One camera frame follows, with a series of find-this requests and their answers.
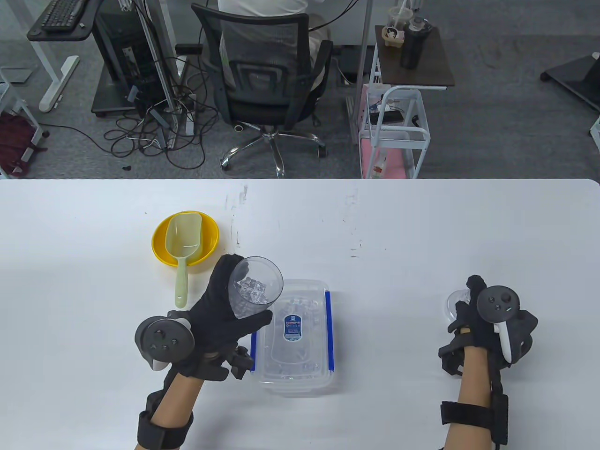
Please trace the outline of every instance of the black glove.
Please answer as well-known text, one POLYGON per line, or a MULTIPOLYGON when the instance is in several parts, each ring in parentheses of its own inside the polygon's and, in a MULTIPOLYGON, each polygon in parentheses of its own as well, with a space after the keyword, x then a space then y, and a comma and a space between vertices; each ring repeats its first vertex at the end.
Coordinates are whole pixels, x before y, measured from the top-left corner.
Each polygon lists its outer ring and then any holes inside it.
POLYGON ((464 363, 465 347, 484 347, 489 352, 488 358, 494 361, 498 370, 508 367, 509 364, 502 356, 500 337, 494 332, 494 325, 486 322, 477 311, 477 297, 487 287, 485 281, 479 275, 471 275, 467 280, 467 287, 470 289, 471 299, 468 304, 463 301, 456 303, 457 318, 448 327, 448 332, 453 332, 455 337, 437 351, 442 359, 442 368, 450 375, 462 375, 458 368, 464 363), (463 328, 469 328, 470 332, 461 334, 463 328))
POLYGON ((477 297, 487 288, 485 281, 479 275, 471 275, 467 280, 467 287, 471 291, 471 300, 456 303, 456 320, 448 327, 448 332, 453 331, 458 335, 460 330, 468 327, 472 336, 473 347, 484 347, 494 354, 502 355, 500 337, 494 332, 494 325, 481 318, 477 311, 477 297))
POLYGON ((186 377, 223 381, 229 370, 221 364, 232 355, 235 357, 238 340, 271 322, 273 313, 269 310, 237 319, 231 309, 227 286, 233 269, 242 259, 236 254, 225 254, 215 265, 206 292, 187 312, 194 351, 172 365, 167 379, 175 376, 172 372, 179 372, 186 377))

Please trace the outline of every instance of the scoop handle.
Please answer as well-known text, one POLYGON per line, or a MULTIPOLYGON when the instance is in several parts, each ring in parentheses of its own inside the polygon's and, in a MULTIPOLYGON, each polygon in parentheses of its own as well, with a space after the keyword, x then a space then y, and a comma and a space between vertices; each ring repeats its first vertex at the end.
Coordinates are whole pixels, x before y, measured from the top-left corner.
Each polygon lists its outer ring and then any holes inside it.
POLYGON ((175 306, 184 308, 187 304, 187 261, 177 260, 177 277, 175 278, 175 306))

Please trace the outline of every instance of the container label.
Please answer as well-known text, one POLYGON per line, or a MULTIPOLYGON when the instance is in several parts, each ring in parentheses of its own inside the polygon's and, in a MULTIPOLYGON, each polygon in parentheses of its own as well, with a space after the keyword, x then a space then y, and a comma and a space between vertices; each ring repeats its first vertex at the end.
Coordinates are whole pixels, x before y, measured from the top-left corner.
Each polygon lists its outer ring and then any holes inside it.
POLYGON ((297 314, 291 314, 283 319, 283 338, 294 342, 302 338, 302 318, 297 314))

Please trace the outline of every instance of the monitor stand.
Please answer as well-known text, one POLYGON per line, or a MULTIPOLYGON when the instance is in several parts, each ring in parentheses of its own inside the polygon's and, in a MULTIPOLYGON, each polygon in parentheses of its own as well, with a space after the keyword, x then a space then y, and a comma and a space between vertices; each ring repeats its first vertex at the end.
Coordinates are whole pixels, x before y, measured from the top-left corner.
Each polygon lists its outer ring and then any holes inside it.
POLYGON ((600 59, 591 56, 576 59, 539 76, 542 81, 554 80, 600 111, 600 59))

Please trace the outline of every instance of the chair backrest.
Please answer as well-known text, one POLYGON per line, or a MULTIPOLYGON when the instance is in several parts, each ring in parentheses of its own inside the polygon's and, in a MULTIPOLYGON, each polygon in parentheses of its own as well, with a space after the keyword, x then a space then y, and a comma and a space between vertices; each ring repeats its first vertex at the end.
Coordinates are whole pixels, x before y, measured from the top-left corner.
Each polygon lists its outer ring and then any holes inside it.
POLYGON ((290 119, 300 114, 315 78, 307 14, 247 17, 191 7, 206 33, 202 62, 226 122, 232 119, 223 110, 229 101, 288 106, 290 119))

